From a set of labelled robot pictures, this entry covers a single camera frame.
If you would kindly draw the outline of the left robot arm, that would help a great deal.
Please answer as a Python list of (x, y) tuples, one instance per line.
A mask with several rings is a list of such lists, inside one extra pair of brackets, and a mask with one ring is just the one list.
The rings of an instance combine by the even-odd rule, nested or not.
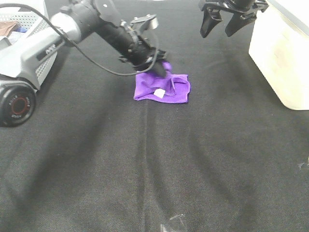
[(72, 0), (46, 20), (48, 27), (0, 49), (0, 124), (16, 127), (25, 123), (36, 108), (36, 92), (42, 79), (36, 70), (64, 46), (76, 47), (92, 33), (98, 34), (120, 53), (122, 62), (133, 65), (135, 74), (153, 72), (166, 76), (166, 52), (143, 37), (157, 27), (156, 15), (122, 19), (111, 0)]

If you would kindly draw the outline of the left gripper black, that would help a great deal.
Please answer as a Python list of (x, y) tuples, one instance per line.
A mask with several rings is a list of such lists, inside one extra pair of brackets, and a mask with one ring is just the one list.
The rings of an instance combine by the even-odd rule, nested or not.
[(159, 78), (166, 77), (167, 72), (163, 65), (166, 52), (158, 49), (158, 45), (151, 46), (142, 34), (103, 21), (102, 38), (121, 55), (123, 62), (130, 62), (134, 70), (149, 71)]

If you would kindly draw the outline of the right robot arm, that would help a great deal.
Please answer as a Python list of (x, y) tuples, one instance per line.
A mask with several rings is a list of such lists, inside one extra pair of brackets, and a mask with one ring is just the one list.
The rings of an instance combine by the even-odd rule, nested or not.
[(254, 22), (257, 19), (257, 12), (264, 12), (268, 8), (268, 3), (265, 0), (201, 0), (198, 7), (203, 12), (200, 28), (203, 38), (206, 38), (212, 29), (222, 22), (221, 11), (233, 14), (225, 28), (226, 35), (230, 37), (244, 26)]

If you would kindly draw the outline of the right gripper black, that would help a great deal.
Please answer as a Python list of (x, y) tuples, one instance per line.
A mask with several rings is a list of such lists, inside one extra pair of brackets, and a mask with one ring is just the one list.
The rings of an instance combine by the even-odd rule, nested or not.
[(225, 28), (226, 35), (230, 37), (254, 22), (257, 12), (264, 12), (268, 3), (265, 0), (200, 0), (198, 7), (204, 12), (200, 29), (202, 38), (206, 38), (212, 29), (222, 22), (220, 11), (234, 14)]

